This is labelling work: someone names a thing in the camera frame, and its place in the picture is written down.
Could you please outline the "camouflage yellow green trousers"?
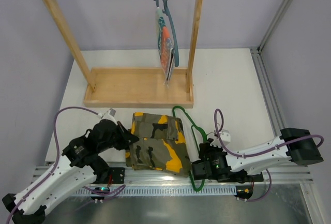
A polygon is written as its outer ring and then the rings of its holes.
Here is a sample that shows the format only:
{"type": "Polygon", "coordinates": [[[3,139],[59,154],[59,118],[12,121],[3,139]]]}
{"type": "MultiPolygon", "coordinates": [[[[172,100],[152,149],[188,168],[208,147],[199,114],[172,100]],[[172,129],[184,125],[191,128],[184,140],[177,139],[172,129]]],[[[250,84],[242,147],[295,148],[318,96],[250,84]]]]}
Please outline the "camouflage yellow green trousers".
{"type": "Polygon", "coordinates": [[[126,149],[126,166],[189,176],[191,162],[180,118],[136,112],[132,116],[131,133],[139,140],[126,149]]]}

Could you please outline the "green clothes hanger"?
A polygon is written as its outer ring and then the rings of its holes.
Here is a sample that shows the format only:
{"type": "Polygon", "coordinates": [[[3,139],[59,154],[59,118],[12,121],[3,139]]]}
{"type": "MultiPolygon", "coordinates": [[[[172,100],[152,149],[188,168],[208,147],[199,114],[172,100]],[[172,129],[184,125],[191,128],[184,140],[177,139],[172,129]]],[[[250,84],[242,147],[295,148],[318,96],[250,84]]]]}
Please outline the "green clothes hanger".
{"type": "MultiPolygon", "coordinates": [[[[187,113],[186,109],[183,108],[182,106],[174,106],[172,108],[172,115],[173,115],[173,117],[176,117],[176,110],[181,110],[182,113],[188,119],[189,123],[191,124],[190,130],[191,130],[191,134],[192,134],[192,137],[193,137],[194,145],[195,145],[195,148],[196,148],[197,152],[199,152],[200,151],[200,147],[199,147],[198,142],[197,142],[195,131],[197,131],[200,134],[203,143],[205,143],[207,141],[207,134],[206,134],[206,132],[204,131],[203,128],[201,128],[200,126],[198,126],[194,122],[194,120],[191,118],[191,116],[187,113]]],[[[203,189],[203,187],[204,187],[205,179],[202,179],[199,187],[197,187],[195,185],[195,182],[194,182],[193,171],[192,170],[189,172],[189,178],[190,178],[190,182],[191,182],[191,185],[192,185],[192,189],[195,192],[200,192],[203,189]]]]}

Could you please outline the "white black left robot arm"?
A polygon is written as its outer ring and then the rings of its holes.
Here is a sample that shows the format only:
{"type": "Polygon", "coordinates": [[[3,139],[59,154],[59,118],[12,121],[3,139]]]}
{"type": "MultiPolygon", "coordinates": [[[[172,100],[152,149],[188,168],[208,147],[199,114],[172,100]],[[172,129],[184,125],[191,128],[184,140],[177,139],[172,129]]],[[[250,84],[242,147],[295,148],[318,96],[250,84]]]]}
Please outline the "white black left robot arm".
{"type": "Polygon", "coordinates": [[[10,212],[7,223],[43,223],[46,216],[76,190],[104,183],[111,168],[100,153],[125,150],[139,138],[120,122],[101,120],[85,134],[69,142],[56,162],[20,193],[5,195],[2,202],[10,212]]]}

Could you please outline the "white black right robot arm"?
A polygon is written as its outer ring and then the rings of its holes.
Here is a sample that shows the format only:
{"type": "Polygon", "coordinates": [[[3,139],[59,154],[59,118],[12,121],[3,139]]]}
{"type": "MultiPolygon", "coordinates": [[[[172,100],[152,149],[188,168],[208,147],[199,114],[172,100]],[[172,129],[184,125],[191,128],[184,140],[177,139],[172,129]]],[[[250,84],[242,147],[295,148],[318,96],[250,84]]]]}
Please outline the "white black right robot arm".
{"type": "Polygon", "coordinates": [[[282,129],[280,136],[242,151],[226,147],[223,138],[229,137],[227,132],[217,130],[215,136],[215,140],[208,139],[199,145],[199,160],[192,163],[194,180],[261,182],[263,171],[283,163],[308,166],[324,160],[319,151],[324,138],[306,129],[282,129]]]}

